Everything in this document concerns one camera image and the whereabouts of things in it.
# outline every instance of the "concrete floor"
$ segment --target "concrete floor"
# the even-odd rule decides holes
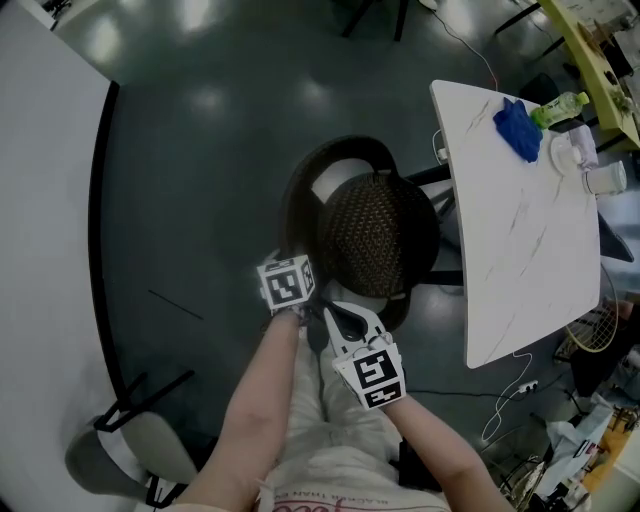
[[[350,40],[339,37],[358,1],[100,0],[57,30],[123,85],[102,212],[109,315],[126,379],[148,371],[154,388],[196,371],[158,405],[192,446],[219,431],[260,339],[268,315],[255,267],[276,246],[280,198],[296,164],[331,138],[361,133],[390,148],[401,174],[432,167],[438,125],[430,83],[492,87],[484,63],[418,2],[400,43],[392,41],[395,0],[376,2]],[[486,56],[501,91],[517,94],[541,71],[560,90],[577,88],[562,70],[562,50],[534,59],[557,37],[541,12],[494,37],[526,4],[439,5],[438,14]],[[638,219],[628,226],[634,236]],[[459,268],[459,261],[444,254],[439,265]],[[326,342],[322,329],[313,326],[314,343]],[[414,291],[395,333],[410,389],[499,394],[520,373],[522,359],[512,357],[468,369],[463,329],[462,290]],[[545,385],[568,371],[551,363],[561,337],[531,346],[526,380]],[[500,432],[527,423],[529,412],[556,414],[566,400],[563,382],[573,389],[568,374],[507,405]],[[495,398],[415,396],[483,445]]]

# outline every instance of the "blue glove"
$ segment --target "blue glove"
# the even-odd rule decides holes
[[[531,120],[524,103],[504,99],[504,109],[493,116],[498,133],[527,162],[535,162],[540,152],[542,131]]]

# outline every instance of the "green bottle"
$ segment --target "green bottle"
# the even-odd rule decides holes
[[[546,105],[533,109],[530,116],[533,122],[544,130],[565,119],[577,117],[587,103],[589,103],[589,96],[586,92],[580,94],[564,92]]]

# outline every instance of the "white table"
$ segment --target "white table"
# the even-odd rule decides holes
[[[532,164],[502,139],[493,116],[502,110],[504,94],[441,80],[431,84],[431,94],[461,232],[465,357],[476,368],[596,306],[596,201],[578,172],[563,178],[553,167],[549,144],[557,134],[545,132]],[[524,103],[528,111],[537,106]]]

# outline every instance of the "plastic cup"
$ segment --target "plastic cup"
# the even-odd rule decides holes
[[[627,189],[627,173],[622,162],[614,162],[585,172],[582,184],[591,194],[620,194]]]

